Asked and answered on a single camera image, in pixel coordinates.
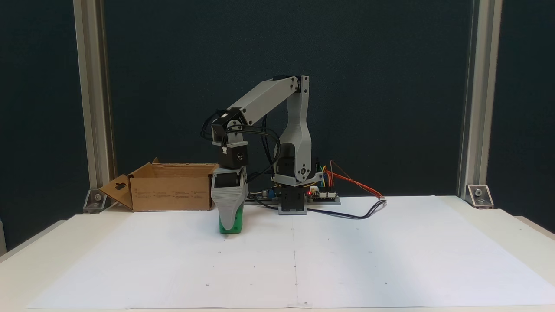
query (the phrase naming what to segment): red wire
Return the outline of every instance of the red wire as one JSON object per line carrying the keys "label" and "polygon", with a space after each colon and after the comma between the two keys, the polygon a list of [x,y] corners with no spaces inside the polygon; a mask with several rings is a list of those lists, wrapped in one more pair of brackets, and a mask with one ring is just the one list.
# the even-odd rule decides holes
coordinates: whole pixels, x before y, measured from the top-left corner
{"label": "red wire", "polygon": [[326,169],[326,173],[328,174],[328,177],[331,176],[331,175],[333,175],[334,177],[338,177],[338,178],[340,178],[340,179],[342,179],[342,180],[355,183],[355,184],[357,184],[358,186],[360,186],[360,187],[366,189],[368,192],[372,193],[374,196],[376,196],[376,197],[378,197],[378,198],[385,198],[380,192],[376,191],[375,189],[373,189],[373,188],[371,188],[371,187],[369,187],[369,186],[367,186],[367,185],[364,185],[364,184],[362,184],[362,183],[360,183],[360,182],[357,182],[357,181],[355,181],[355,180],[353,180],[353,179],[349,179],[349,178],[347,178],[347,177],[343,177],[342,175],[339,175],[339,174],[337,174],[337,173],[331,173],[331,171],[329,171],[329,170],[327,170],[327,169]]}

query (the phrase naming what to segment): table surface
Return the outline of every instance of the table surface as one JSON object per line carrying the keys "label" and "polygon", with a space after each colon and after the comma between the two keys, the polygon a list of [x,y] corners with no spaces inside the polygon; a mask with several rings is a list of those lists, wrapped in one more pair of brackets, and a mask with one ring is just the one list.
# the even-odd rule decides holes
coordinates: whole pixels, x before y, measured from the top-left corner
{"label": "table surface", "polygon": [[[439,197],[481,232],[513,254],[546,281],[555,285],[555,240],[503,210],[477,210],[455,196]],[[0,311],[31,311],[26,306],[68,268],[131,216],[123,207],[96,215],[76,215],[0,263]],[[197,309],[173,309],[196,312]],[[198,309],[199,312],[224,309]],[[252,309],[235,309],[252,312]],[[555,311],[555,305],[459,308],[363,308],[364,311]],[[41,309],[41,312],[94,312],[119,310]],[[167,309],[142,309],[167,312]]]}

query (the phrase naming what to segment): wire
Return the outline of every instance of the wire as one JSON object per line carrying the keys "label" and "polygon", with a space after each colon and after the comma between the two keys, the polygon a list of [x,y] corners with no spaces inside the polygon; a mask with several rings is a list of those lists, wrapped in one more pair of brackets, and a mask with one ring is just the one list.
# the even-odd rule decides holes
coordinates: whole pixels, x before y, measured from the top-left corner
{"label": "wire", "polygon": [[262,205],[262,206],[264,206],[264,207],[266,207],[266,208],[269,208],[269,209],[272,209],[272,210],[277,210],[277,209],[278,209],[277,207],[272,207],[272,206],[266,205],[265,203],[259,201],[258,198],[252,196],[251,194],[249,194],[248,197],[250,197],[252,200],[254,200],[255,202],[257,202],[259,205]]}
{"label": "wire", "polygon": [[[326,166],[324,166],[324,167],[322,168],[322,172],[326,172]],[[325,177],[324,177],[324,179],[322,179],[322,186],[323,186],[323,187],[326,187],[326,178],[325,178]]]}
{"label": "wire", "polygon": [[[264,206],[268,209],[272,209],[272,210],[277,210],[278,209],[277,207],[272,207],[272,206],[269,206],[269,205],[261,202],[258,198],[254,197],[251,194],[249,194],[248,197],[250,197],[252,200],[257,202],[259,205],[262,205],[262,206]],[[331,215],[331,216],[334,216],[334,217],[354,219],[354,220],[363,220],[363,219],[367,219],[370,216],[372,216],[373,214],[375,214],[377,209],[380,206],[385,205],[386,203],[387,203],[387,201],[385,199],[378,200],[372,207],[370,207],[370,210],[368,210],[368,212],[364,215],[353,215],[353,214],[348,214],[348,213],[332,212],[332,211],[328,211],[328,210],[320,210],[320,209],[313,209],[313,208],[308,208],[307,210],[310,211],[310,212],[317,212],[317,213],[321,213],[321,214],[327,214],[327,215]]]}
{"label": "wire", "polygon": [[385,199],[380,199],[370,208],[370,210],[368,210],[368,212],[365,215],[360,215],[360,216],[359,215],[347,214],[347,213],[340,213],[340,212],[331,212],[331,211],[328,211],[328,210],[312,209],[312,208],[308,208],[308,211],[317,212],[317,213],[321,213],[321,214],[327,214],[327,215],[333,215],[335,217],[342,217],[342,218],[346,218],[346,219],[363,220],[363,219],[367,219],[370,216],[372,216],[374,213],[376,213],[379,206],[385,205],[386,203],[387,203],[387,201]]}
{"label": "wire", "polygon": [[[256,131],[256,130],[248,130],[249,128],[261,129],[261,130],[265,130],[265,131],[269,131],[269,132],[265,132],[265,131]],[[272,138],[272,139],[275,141],[275,143],[276,143],[276,147],[277,147],[276,156],[275,156],[274,159],[271,161],[270,165],[269,165],[268,167],[266,167],[266,169],[264,169],[264,170],[261,171],[260,173],[256,173],[256,174],[249,175],[249,176],[247,177],[247,180],[246,180],[247,183],[252,182],[254,179],[260,177],[262,174],[264,174],[264,173],[268,172],[269,170],[271,170],[272,167],[274,166],[274,164],[275,164],[276,162],[278,162],[278,158],[279,158],[279,155],[280,155],[280,153],[281,153],[281,143],[280,143],[280,141],[279,141],[279,136],[278,136],[278,134],[277,134],[275,131],[273,131],[272,129],[266,128],[266,127],[257,127],[257,126],[254,126],[254,125],[236,124],[236,125],[231,125],[231,126],[227,127],[226,130],[225,130],[225,133],[226,133],[226,134],[229,134],[229,133],[260,134],[260,135],[263,135],[263,136]],[[227,143],[226,143],[226,137],[227,137],[227,136],[225,135],[225,136],[222,138],[222,141],[221,141],[223,147],[225,147],[225,146],[227,145]]]}
{"label": "wire", "polygon": [[[262,119],[262,128],[266,128],[268,124],[268,114],[264,115]],[[264,148],[264,154],[268,159],[269,163],[272,163],[272,157],[270,156],[270,145],[268,144],[268,138],[266,136],[260,136],[260,140],[262,141],[262,147]]]}
{"label": "wire", "polygon": [[213,118],[218,116],[218,118],[220,118],[225,112],[227,112],[227,110],[221,110],[221,109],[217,109],[215,113],[213,113],[212,115],[210,115],[210,117],[208,117],[204,123],[203,126],[200,128],[200,137],[205,139],[205,140],[209,140],[212,141],[212,133],[211,132],[207,132],[206,128],[208,127],[208,125],[212,122]]}
{"label": "wire", "polygon": [[369,186],[366,186],[366,185],[364,185],[364,184],[362,184],[362,183],[360,183],[360,182],[357,182],[357,181],[351,179],[351,177],[350,177],[349,175],[347,175],[347,173],[346,173],[343,169],[341,169],[341,167],[340,167],[336,162],[334,162],[333,160],[332,160],[331,162],[332,162],[336,167],[338,167],[347,177],[343,177],[342,175],[339,175],[339,174],[337,174],[337,173],[333,173],[333,172],[327,170],[326,173],[328,174],[328,177],[329,177],[329,175],[332,175],[334,178],[337,177],[337,178],[343,179],[343,180],[345,180],[345,181],[352,182],[352,183],[358,185],[361,189],[363,189],[363,190],[365,190],[365,191],[371,193],[372,195],[374,195],[374,196],[377,197],[377,198],[380,198],[380,199],[381,199],[381,198],[385,198],[380,192],[376,191],[375,189],[373,189],[373,188],[371,188],[371,187],[369,187]]}
{"label": "wire", "polygon": [[330,170],[331,170],[331,176],[328,175],[327,178],[328,178],[328,180],[331,178],[330,186],[331,186],[331,187],[334,187],[334,184],[335,184],[335,181],[334,181],[334,168],[333,168],[332,165],[331,165],[331,160],[330,160]]}

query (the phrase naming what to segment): green block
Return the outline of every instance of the green block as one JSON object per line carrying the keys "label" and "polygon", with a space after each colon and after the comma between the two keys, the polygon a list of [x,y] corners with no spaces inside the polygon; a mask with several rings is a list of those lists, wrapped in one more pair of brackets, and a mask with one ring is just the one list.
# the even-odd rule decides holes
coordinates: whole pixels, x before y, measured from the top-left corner
{"label": "green block", "polygon": [[239,209],[237,209],[237,213],[235,214],[235,222],[233,223],[233,227],[229,230],[224,229],[224,226],[221,224],[221,219],[218,218],[218,220],[220,220],[220,233],[222,234],[237,234],[237,233],[241,233],[241,230],[243,229],[243,205],[239,206]]}

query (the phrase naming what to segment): mounting plate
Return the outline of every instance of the mounting plate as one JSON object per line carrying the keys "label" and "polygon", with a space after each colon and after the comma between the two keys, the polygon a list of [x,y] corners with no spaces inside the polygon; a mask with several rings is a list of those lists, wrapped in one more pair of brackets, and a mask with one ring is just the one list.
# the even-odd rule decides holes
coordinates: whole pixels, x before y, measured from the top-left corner
{"label": "mounting plate", "polygon": [[83,205],[84,214],[101,213],[106,207],[107,196],[100,190],[92,189],[87,192],[87,198]]}
{"label": "mounting plate", "polygon": [[495,209],[487,185],[468,185],[465,201],[476,209]]}

